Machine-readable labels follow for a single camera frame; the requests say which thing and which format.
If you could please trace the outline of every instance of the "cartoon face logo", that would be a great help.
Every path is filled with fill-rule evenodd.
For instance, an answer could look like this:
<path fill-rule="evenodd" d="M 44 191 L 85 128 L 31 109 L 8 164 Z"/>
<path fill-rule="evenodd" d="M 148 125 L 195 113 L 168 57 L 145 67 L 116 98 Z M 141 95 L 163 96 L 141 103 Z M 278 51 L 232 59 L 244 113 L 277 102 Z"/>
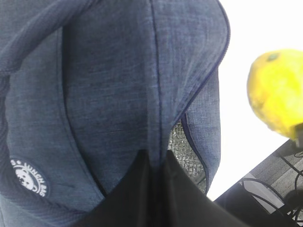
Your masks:
<path fill-rule="evenodd" d="M 20 183 L 24 187 L 42 197 L 48 195 L 48 183 L 36 167 L 33 167 L 32 164 L 29 164 L 29 162 L 19 157 L 11 157 L 10 163 L 12 164 Z"/>
<path fill-rule="evenodd" d="M 16 175 L 21 184 L 29 190 L 37 191 L 38 187 L 34 184 L 34 180 L 26 169 L 16 169 Z"/>

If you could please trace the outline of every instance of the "dark surface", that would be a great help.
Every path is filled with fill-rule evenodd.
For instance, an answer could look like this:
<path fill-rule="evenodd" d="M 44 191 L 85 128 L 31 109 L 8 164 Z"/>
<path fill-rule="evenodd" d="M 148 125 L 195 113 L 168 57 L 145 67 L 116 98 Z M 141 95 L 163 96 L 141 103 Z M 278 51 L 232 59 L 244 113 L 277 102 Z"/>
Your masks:
<path fill-rule="evenodd" d="M 251 227 L 295 227 L 294 222 L 281 213 L 270 215 L 239 183 L 215 202 Z"/>

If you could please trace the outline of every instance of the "white background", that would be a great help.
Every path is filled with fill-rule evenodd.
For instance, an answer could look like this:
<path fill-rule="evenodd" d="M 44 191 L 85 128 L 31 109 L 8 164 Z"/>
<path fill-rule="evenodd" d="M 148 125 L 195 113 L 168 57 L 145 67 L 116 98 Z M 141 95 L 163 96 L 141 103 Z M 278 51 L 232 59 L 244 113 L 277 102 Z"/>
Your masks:
<path fill-rule="evenodd" d="M 231 25 L 219 67 L 221 163 L 208 197 L 215 200 L 288 138 L 272 132 L 252 112 L 246 83 L 261 54 L 303 50 L 303 0 L 221 0 Z"/>

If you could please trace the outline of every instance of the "lemon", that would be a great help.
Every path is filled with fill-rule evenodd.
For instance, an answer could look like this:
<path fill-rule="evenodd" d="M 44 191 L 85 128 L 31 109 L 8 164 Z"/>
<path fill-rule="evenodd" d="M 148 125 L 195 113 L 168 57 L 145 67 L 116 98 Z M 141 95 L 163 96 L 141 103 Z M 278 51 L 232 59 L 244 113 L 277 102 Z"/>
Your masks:
<path fill-rule="evenodd" d="M 303 52 L 282 49 L 251 65 L 247 94 L 254 114 L 271 130 L 292 140 L 303 123 Z"/>

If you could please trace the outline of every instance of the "denim fabric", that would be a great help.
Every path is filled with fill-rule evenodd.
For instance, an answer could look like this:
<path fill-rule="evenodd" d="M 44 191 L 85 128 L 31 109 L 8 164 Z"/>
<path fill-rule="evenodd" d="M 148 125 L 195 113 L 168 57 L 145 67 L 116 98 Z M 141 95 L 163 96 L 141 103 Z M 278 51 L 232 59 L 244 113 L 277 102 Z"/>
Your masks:
<path fill-rule="evenodd" d="M 0 48 L 50 2 L 0 1 Z M 227 36 L 216 0 L 101 1 L 43 40 L 11 76 L 11 157 L 41 172 L 50 202 L 90 211 L 104 199 L 97 181 L 111 192 L 139 149 L 160 166 L 169 132 L 189 106 L 188 140 L 210 184 L 220 162 L 212 71 Z M 14 204 L 1 196 L 0 209 L 5 227 L 48 226 L 30 211 L 12 212 Z"/>
<path fill-rule="evenodd" d="M 221 158 L 219 78 L 216 69 L 184 116 L 182 126 L 193 151 L 201 160 L 209 189 Z"/>

